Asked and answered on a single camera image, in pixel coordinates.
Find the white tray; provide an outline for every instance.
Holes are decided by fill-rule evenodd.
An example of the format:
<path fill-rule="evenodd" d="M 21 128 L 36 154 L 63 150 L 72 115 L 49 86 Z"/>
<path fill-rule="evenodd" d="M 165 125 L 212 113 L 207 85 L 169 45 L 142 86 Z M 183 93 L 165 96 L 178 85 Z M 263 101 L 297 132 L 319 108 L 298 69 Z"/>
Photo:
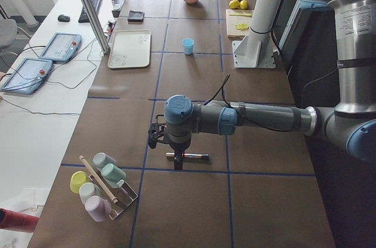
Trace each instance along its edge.
<path fill-rule="evenodd" d="M 123 69 L 148 66 L 151 37 L 148 29 L 115 32 L 108 67 Z"/>

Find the black keyboard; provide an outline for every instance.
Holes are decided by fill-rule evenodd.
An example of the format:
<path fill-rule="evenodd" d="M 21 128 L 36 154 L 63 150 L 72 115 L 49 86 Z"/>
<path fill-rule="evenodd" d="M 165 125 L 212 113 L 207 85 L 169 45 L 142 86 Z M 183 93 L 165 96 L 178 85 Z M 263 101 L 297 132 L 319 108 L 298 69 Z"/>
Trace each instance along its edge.
<path fill-rule="evenodd" d="M 94 6 L 95 12 L 98 12 L 100 4 L 102 3 L 102 0 L 91 0 L 91 1 L 92 1 L 93 6 Z M 88 23 L 89 22 L 88 15 L 86 14 L 84 7 L 82 7 L 80 18 L 78 18 L 78 22 L 79 23 Z"/>

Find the computer mouse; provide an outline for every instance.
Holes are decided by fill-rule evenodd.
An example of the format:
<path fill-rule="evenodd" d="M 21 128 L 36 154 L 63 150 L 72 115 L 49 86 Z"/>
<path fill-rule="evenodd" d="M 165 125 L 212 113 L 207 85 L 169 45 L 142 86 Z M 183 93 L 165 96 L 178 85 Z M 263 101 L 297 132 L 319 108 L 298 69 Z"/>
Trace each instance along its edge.
<path fill-rule="evenodd" d="M 67 15 L 61 14 L 58 16 L 58 21 L 59 22 L 69 22 L 71 18 Z"/>

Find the white table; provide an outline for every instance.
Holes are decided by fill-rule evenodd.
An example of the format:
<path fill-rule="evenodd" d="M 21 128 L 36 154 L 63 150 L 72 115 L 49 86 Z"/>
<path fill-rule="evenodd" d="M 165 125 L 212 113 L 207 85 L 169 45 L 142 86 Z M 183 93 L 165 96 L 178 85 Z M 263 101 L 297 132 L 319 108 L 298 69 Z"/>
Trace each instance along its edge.
<path fill-rule="evenodd" d="M 95 39 L 95 35 L 89 23 L 78 23 L 81 9 L 80 0 L 59 0 L 35 32 L 30 45 L 46 45 L 55 32 L 69 32 L 82 35 L 80 50 L 83 49 Z M 113 20 L 111 9 L 111 1 L 103 0 L 99 11 L 102 27 L 105 27 L 108 20 Z M 58 22 L 57 18 L 60 14 L 69 15 L 70 22 Z M 94 42 L 92 52 L 89 52 L 90 47 L 54 71 L 48 80 L 75 86 L 95 67 L 87 59 L 97 66 L 102 60 L 102 51 L 98 42 Z M 28 50 L 17 58 L 12 67 L 16 68 L 26 57 L 35 58 L 36 55 Z M 45 83 L 33 95 L 20 96 L 15 93 L 0 93 L 0 95 L 33 112 L 80 113 L 96 71 L 97 69 L 75 89 Z M 7 204 L 7 200 L 20 195 L 25 189 L 51 188 L 78 117 L 78 115 L 34 115 L 6 102 L 0 102 L 0 207 Z"/>

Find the chair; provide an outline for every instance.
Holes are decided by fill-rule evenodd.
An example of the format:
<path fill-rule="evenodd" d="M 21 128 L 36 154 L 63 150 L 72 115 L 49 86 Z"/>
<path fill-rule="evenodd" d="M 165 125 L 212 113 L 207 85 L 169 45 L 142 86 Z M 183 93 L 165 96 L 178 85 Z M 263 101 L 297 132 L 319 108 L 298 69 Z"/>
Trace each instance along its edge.
<path fill-rule="evenodd" d="M 18 27 L 16 21 L 13 19 L 0 19 L 0 56 L 6 53 L 18 56 L 17 53 L 4 51 L 16 39 L 17 31 L 21 31 L 28 39 L 31 39 L 31 36 L 25 30 Z"/>

